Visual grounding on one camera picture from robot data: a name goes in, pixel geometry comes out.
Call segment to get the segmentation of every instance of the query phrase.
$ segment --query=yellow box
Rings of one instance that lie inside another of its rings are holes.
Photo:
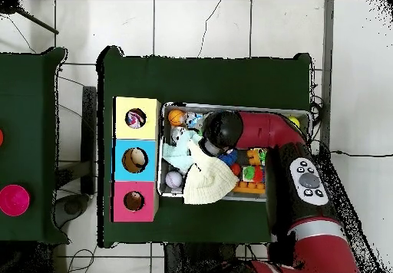
[[[115,97],[117,139],[157,140],[160,115],[160,103],[150,98]],[[128,111],[139,109],[146,116],[145,123],[137,129],[129,127],[126,122]]]

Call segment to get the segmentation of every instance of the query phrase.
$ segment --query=red object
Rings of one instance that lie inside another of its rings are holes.
[[[274,148],[287,143],[304,143],[295,126],[277,114],[239,112],[243,120],[243,133],[236,144],[238,149]]]
[[[0,191],[0,210],[16,217],[25,213],[30,203],[30,195],[20,185],[8,185]]]
[[[262,261],[253,261],[257,273],[358,273],[346,240],[333,235],[317,235],[295,244],[294,266],[274,268]]]
[[[232,173],[235,174],[235,176],[238,176],[240,174],[240,165],[238,163],[234,163],[230,169],[232,170]]]
[[[255,168],[255,171],[254,171],[253,181],[255,183],[261,183],[262,182],[262,178],[263,178],[262,167],[261,166],[256,166],[254,168]]]

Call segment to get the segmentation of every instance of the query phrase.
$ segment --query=blue toy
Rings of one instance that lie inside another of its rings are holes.
[[[237,150],[232,149],[230,153],[223,153],[222,155],[219,155],[218,159],[222,160],[226,165],[232,166],[237,159]]]

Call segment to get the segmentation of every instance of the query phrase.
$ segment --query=dark green tablecloth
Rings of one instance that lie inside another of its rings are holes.
[[[104,119],[104,130],[98,127],[104,137],[99,157],[105,162],[99,171],[104,191],[99,192],[98,202],[103,196],[104,208],[99,206],[98,235],[104,244],[268,242],[264,202],[186,206],[182,199],[161,197],[154,222],[110,222],[111,165],[107,163],[111,162],[112,97],[308,110],[310,61],[308,54],[294,59],[139,58],[124,57],[117,47],[105,48],[97,60],[99,112],[104,108],[104,114],[98,113]]]
[[[0,189],[24,186],[31,195],[18,217],[0,212],[0,240],[67,242],[52,221],[56,150],[55,72],[65,49],[0,54]]]

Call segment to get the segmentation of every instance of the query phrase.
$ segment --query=light blue cloth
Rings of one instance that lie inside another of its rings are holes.
[[[177,141],[176,146],[163,145],[163,158],[172,166],[186,173],[193,165],[193,158],[188,151],[188,142],[198,143],[202,137],[195,131],[184,131]]]

